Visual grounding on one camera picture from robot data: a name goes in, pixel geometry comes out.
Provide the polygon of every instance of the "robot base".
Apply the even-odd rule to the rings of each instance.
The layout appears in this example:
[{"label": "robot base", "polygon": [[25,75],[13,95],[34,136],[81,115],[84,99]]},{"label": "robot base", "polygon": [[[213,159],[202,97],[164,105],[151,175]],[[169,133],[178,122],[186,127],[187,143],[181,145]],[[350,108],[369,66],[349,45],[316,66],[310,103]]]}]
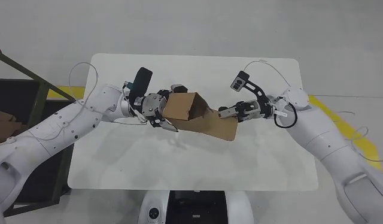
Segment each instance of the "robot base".
[{"label": "robot base", "polygon": [[149,190],[138,224],[254,224],[245,192]]}]

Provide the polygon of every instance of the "screw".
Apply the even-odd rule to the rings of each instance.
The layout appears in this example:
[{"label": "screw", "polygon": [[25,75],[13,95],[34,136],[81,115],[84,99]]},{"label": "screw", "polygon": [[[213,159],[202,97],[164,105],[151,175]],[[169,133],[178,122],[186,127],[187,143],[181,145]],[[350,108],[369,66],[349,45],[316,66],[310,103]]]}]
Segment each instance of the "screw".
[{"label": "screw", "polygon": [[10,166],[8,166],[8,164],[5,163],[5,162],[3,162],[3,163],[1,164],[1,166],[2,166],[5,170],[10,169]]}]

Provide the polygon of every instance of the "table surface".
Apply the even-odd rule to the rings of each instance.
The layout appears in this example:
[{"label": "table surface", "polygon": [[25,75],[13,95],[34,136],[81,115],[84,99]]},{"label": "table surface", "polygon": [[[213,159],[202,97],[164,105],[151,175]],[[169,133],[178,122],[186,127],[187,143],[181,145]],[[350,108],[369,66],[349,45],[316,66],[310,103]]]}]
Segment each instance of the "table surface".
[{"label": "table surface", "polygon": [[[183,84],[199,92],[210,107],[255,99],[247,90],[230,88],[237,73],[259,57],[96,54],[92,64],[99,81],[122,86],[144,66],[153,72],[148,92]],[[262,58],[292,86],[302,87],[294,59]],[[250,80],[266,93],[282,93],[287,85],[271,67],[254,63]],[[86,96],[95,84],[90,69]],[[235,141],[161,128],[100,123],[75,143],[68,183],[75,189],[144,190],[315,190],[314,158],[272,120],[240,123]]]}]

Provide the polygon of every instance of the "cardboard box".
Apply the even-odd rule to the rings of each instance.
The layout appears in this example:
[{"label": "cardboard box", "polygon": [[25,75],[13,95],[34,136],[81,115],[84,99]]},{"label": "cardboard box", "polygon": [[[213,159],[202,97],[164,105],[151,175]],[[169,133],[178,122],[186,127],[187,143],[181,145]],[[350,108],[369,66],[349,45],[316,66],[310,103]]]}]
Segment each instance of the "cardboard box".
[{"label": "cardboard box", "polygon": [[200,132],[226,141],[233,141],[238,120],[235,117],[221,119],[218,111],[209,108],[198,93],[172,93],[163,111],[179,130]]},{"label": "cardboard box", "polygon": [[16,122],[16,118],[13,115],[0,111],[0,143],[12,137],[21,127],[22,123]]}]

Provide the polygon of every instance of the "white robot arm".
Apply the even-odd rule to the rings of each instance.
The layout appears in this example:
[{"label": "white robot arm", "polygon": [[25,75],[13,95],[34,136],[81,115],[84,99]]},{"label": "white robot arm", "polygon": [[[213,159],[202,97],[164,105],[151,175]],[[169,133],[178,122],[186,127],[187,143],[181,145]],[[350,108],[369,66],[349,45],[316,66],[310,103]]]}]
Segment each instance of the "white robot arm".
[{"label": "white robot arm", "polygon": [[38,165],[95,129],[102,119],[110,118],[111,122],[118,117],[133,117],[128,109],[121,108],[122,96],[118,88],[104,86],[100,94],[89,98],[87,108],[75,102],[2,143],[0,212],[16,200],[25,181]]},{"label": "white robot arm", "polygon": [[1,215],[16,200],[36,167],[94,130],[101,121],[113,122],[139,115],[142,116],[141,124],[149,121],[153,127],[178,132],[162,117],[162,112],[171,92],[186,92],[187,89],[182,85],[173,85],[171,90],[160,90],[145,96],[151,75],[151,71],[141,68],[134,83],[126,83],[131,85],[129,93],[105,85],[97,95],[74,102],[33,128],[1,143]]},{"label": "white robot arm", "polygon": [[241,71],[232,89],[239,92],[244,87],[254,93],[257,100],[221,107],[220,116],[236,116],[239,122],[274,118],[278,127],[286,128],[300,146],[325,166],[334,180],[341,207],[355,224],[382,223],[383,174],[359,157],[333,121],[309,103],[302,89],[290,87],[276,98],[266,96],[249,77]]}]

